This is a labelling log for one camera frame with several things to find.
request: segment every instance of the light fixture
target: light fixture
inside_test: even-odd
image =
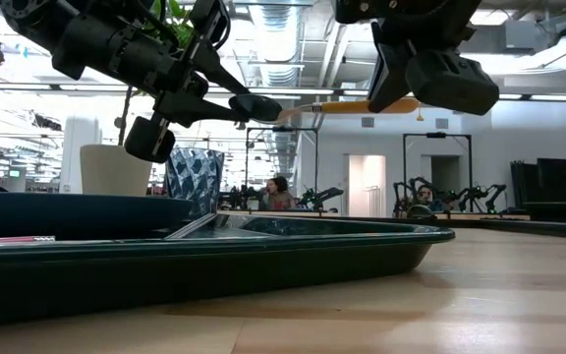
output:
[[[331,95],[335,91],[329,88],[249,88],[255,94],[317,94]],[[210,87],[208,93],[229,93],[228,89]]]
[[[0,83],[0,89],[13,89],[13,90],[50,90],[49,85],[42,84],[8,84]]]
[[[63,90],[80,90],[80,91],[123,91],[128,90],[125,85],[59,85]]]
[[[417,121],[422,122],[425,118],[423,118],[423,110],[419,106],[419,116],[417,117]]]
[[[345,89],[343,93],[345,96],[353,97],[366,97],[368,95],[368,91],[365,89]]]
[[[566,94],[533,94],[530,100],[566,102]]]
[[[499,95],[500,100],[517,100],[521,99],[522,94],[502,93]]]

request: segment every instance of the green leaf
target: green leaf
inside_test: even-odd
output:
[[[156,15],[156,17],[158,17],[158,15],[160,15],[161,13],[161,2],[160,0],[155,0],[154,3],[152,4],[152,14]]]
[[[178,3],[178,0],[168,0],[169,11],[175,19],[184,19],[187,16],[187,11]]]

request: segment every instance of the woman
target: woman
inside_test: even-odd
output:
[[[287,210],[296,207],[294,197],[288,192],[285,177],[275,177],[267,180],[263,202],[268,210]]]

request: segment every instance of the white plant pot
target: white plant pot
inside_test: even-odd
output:
[[[124,147],[80,148],[83,194],[144,197],[152,162],[138,159]]]
[[[250,210],[259,210],[259,201],[247,201],[246,207]]]

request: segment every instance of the wooden tabletop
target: wooden tabletop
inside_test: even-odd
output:
[[[318,212],[318,211],[248,211],[248,210],[220,210],[217,212],[225,215],[255,215],[255,216],[283,216],[283,217],[339,217],[339,212]]]
[[[0,353],[566,354],[566,239],[457,230],[410,274],[1,327]]]

